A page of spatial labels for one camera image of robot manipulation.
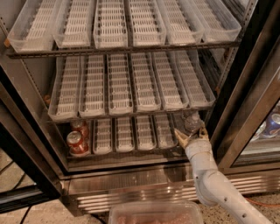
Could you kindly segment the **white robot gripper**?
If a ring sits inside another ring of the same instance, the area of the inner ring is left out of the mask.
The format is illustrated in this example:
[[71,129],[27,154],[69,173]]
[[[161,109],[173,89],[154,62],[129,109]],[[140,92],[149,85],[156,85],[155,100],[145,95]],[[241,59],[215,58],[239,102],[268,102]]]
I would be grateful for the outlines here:
[[214,160],[212,145],[208,141],[209,136],[205,126],[199,129],[199,138],[190,142],[190,137],[178,129],[174,130],[178,143],[185,149],[193,172],[217,170]]

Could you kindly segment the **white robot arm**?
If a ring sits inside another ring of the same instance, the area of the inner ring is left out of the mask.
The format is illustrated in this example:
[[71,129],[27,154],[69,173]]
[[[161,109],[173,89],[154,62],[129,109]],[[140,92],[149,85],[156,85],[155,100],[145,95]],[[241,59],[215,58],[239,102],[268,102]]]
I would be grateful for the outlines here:
[[196,194],[202,204],[210,207],[220,205],[239,224],[273,224],[219,171],[205,128],[200,128],[199,137],[195,139],[178,129],[174,133],[192,166]]

